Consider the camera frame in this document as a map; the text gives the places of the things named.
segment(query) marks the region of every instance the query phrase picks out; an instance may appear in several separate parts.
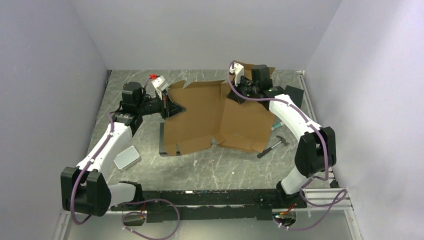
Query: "tabletop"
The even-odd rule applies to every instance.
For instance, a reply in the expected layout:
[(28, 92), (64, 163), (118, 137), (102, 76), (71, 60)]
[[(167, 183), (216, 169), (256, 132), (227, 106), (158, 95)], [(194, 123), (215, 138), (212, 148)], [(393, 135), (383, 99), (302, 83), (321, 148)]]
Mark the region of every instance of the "tabletop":
[[(89, 151), (105, 133), (109, 123), (106, 113), (119, 106), (123, 85), (128, 82), (144, 83), (150, 74), (164, 76), (170, 83), (186, 80), (185, 85), (195, 81), (216, 81), (227, 78), (226, 70), (113, 70), (108, 80), (103, 100), (97, 115)], [(304, 89), (296, 71), (278, 70), (272, 74), (274, 86), (287, 85)], [(154, 95), (151, 84), (147, 93)], [(303, 95), (301, 110), (312, 118), (312, 106), (307, 103), (307, 92)], [(257, 153), (223, 148), (212, 143), (211, 148), (181, 156), (160, 156), (159, 114), (146, 115), (133, 138), (122, 150), (134, 146), (141, 160), (119, 170), (115, 164), (103, 174), (109, 185), (119, 181), (137, 182), (143, 190), (225, 190), (225, 189), (267, 189), (275, 188), (295, 166), (294, 157), (298, 143), (286, 126), (271, 132), (268, 146), (278, 142), (277, 135), (286, 139), (289, 145), (278, 145), (270, 153), (258, 159)], [(329, 188), (328, 182), (313, 181), (309, 188)]]

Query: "gray wall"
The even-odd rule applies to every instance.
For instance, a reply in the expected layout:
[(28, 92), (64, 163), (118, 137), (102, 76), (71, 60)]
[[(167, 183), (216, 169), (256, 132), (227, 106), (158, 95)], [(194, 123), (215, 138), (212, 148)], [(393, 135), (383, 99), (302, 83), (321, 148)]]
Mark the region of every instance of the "gray wall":
[(424, 239), (424, 2), (344, 0), (306, 68), (364, 239)]
[(72, 0), (108, 69), (304, 70), (341, 0)]
[(48, 240), (85, 155), (106, 67), (68, 0), (0, 1), (0, 239)]

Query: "hammer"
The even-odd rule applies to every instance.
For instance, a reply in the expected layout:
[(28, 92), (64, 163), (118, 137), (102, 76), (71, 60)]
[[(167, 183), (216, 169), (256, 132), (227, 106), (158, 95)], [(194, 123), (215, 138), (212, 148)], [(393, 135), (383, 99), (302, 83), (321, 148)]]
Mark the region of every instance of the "hammer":
[(276, 144), (274, 144), (272, 147), (268, 147), (267, 149), (263, 150), (263, 152), (259, 153), (257, 155), (257, 158), (260, 159), (263, 156), (265, 156), (267, 153), (269, 153), (273, 148), (275, 148), (278, 144), (283, 143), (285, 146), (289, 145), (288, 142), (286, 142), (286, 140), (284, 139), (284, 137), (282, 136), (276, 136), (277, 138), (279, 138), (279, 142), (277, 142)]

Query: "flattened cardboard box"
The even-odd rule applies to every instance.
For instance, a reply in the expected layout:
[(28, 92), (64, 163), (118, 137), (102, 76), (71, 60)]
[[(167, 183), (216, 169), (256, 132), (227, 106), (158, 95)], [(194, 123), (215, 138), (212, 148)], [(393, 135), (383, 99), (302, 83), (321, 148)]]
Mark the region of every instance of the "flattened cardboard box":
[[(252, 79), (253, 65), (238, 63), (244, 66), (244, 75)], [(257, 102), (238, 104), (227, 99), (231, 89), (223, 82), (192, 82), (183, 88), (182, 80), (169, 86), (170, 98), (186, 108), (165, 120), (163, 144), (169, 155), (177, 154), (177, 146), (181, 154), (208, 149), (212, 138), (220, 147), (247, 152), (262, 152), (267, 146), (274, 114)]]

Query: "plastic container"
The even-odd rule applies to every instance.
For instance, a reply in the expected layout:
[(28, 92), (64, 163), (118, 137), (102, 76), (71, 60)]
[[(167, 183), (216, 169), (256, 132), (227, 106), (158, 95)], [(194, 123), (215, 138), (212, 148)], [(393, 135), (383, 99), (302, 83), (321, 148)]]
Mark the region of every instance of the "plastic container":
[(120, 154), (116, 155), (114, 162), (116, 167), (119, 170), (122, 170), (137, 160), (140, 160), (140, 154), (134, 146), (130, 146)]

